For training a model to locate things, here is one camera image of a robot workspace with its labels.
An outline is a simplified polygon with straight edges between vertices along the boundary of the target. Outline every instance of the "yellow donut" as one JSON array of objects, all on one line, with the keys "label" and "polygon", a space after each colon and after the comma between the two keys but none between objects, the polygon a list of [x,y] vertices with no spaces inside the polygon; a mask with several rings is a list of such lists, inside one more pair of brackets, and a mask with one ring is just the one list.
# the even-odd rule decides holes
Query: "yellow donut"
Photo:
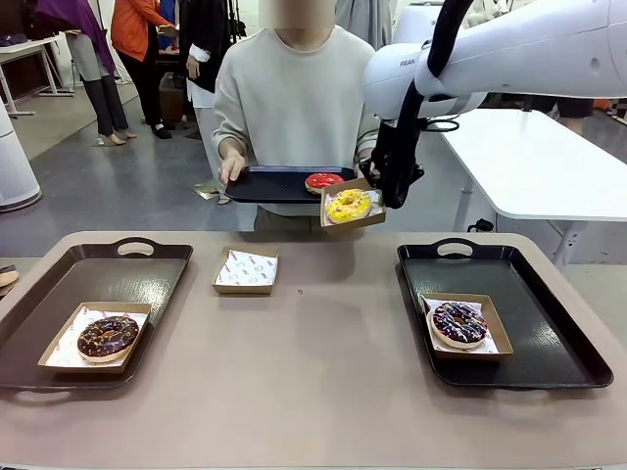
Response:
[{"label": "yellow donut", "polygon": [[347,189],[338,193],[326,207],[326,216],[333,223],[352,222],[370,212],[372,202],[362,189]]}]

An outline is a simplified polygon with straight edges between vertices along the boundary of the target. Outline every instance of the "orange jacket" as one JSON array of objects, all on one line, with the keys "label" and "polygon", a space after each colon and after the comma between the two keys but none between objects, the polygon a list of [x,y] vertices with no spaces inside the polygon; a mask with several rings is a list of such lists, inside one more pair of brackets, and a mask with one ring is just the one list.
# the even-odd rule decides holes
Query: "orange jacket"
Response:
[{"label": "orange jacket", "polygon": [[171,24],[159,15],[158,0],[116,0],[111,24],[114,47],[143,62],[148,50],[148,24]]}]

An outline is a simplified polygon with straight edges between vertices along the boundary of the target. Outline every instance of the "tray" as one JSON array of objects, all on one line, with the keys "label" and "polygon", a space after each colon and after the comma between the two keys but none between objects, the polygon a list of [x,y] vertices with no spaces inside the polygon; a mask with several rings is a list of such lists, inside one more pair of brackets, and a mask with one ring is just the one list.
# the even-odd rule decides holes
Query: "tray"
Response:
[{"label": "tray", "polygon": [[[442,254],[446,245],[470,254]],[[436,376],[457,387],[510,390],[607,387],[613,374],[542,278],[514,247],[463,239],[398,249],[413,313]],[[435,356],[419,295],[483,294],[492,299],[514,354],[498,363]]]},{"label": "tray", "polygon": [[341,166],[247,166],[224,193],[238,203],[319,204],[320,197],[305,188],[305,180],[314,173],[355,179],[352,168]]},{"label": "tray", "polygon": [[[149,245],[153,253],[122,254],[120,248],[129,243]],[[192,251],[188,245],[160,245],[145,238],[71,247],[0,322],[0,388],[60,392],[110,389],[128,382],[155,335]],[[122,374],[86,376],[37,365],[82,302],[152,305],[149,324]]]}]

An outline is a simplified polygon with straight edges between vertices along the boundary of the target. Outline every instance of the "person in orange jacket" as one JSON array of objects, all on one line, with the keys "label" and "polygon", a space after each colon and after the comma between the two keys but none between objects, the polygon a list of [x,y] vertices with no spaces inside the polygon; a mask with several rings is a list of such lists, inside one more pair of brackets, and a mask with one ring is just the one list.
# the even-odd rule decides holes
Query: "person in orange jacket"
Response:
[{"label": "person in orange jacket", "polygon": [[146,123],[160,139],[170,139],[161,114],[157,71],[160,34],[176,36],[172,23],[159,15],[158,0],[117,0],[111,36],[114,48],[135,83]]}]

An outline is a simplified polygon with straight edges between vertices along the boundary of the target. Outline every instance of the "purple garment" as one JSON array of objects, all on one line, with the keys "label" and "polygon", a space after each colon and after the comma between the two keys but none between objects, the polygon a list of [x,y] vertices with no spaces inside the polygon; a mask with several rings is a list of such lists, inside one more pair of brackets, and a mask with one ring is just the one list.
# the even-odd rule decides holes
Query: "purple garment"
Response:
[{"label": "purple garment", "polygon": [[87,0],[39,0],[35,15],[45,21],[45,17],[71,24],[72,28],[80,29],[94,44],[105,69],[113,76],[116,64],[107,45],[107,37],[100,28],[94,12]]}]

